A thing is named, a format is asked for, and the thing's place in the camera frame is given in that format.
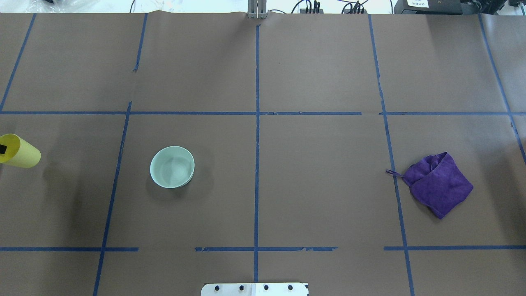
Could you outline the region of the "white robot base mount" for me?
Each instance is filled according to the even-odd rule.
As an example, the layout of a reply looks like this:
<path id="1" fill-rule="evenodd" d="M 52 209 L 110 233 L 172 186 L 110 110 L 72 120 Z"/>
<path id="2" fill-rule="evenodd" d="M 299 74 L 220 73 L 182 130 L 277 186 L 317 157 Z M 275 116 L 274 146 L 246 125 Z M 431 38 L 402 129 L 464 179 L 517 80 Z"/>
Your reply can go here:
<path id="1" fill-rule="evenodd" d="M 201 289 L 201 296 L 308 296 L 307 283 L 209 283 Z"/>

